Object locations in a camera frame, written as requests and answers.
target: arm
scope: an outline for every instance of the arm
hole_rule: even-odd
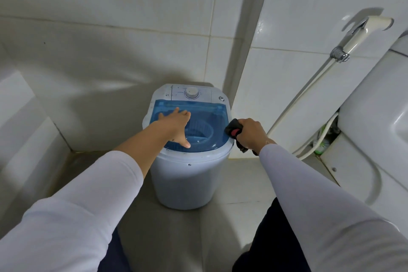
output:
[[[384,218],[240,120],[237,140],[259,155],[312,271],[402,271],[408,241]]]
[[[189,147],[187,111],[149,125],[52,197],[39,200],[0,240],[1,271],[96,271],[112,232],[167,141]]]

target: portable washing machine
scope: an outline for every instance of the portable washing machine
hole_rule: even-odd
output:
[[[221,180],[221,165],[234,140],[224,129],[232,120],[228,98],[218,88],[166,84],[152,96],[143,129],[179,107],[191,112],[185,128],[191,147],[167,142],[150,168],[159,201],[166,207],[190,210],[206,205]]]

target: sleeve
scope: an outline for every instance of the sleeve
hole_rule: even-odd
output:
[[[277,144],[259,154],[312,271],[408,271],[408,241]]]
[[[112,151],[39,200],[0,240],[1,271],[96,271],[143,184],[133,158]]]

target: navy blue pants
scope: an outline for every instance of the navy blue pants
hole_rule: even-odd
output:
[[[112,241],[98,271],[131,272],[117,228],[112,234]],[[273,200],[260,223],[251,248],[237,259],[232,268],[232,272],[247,271],[310,272],[298,239],[277,198]]]

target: white knob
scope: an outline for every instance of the white knob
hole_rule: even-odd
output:
[[[188,98],[196,98],[198,96],[198,89],[195,87],[187,87],[186,96]]]

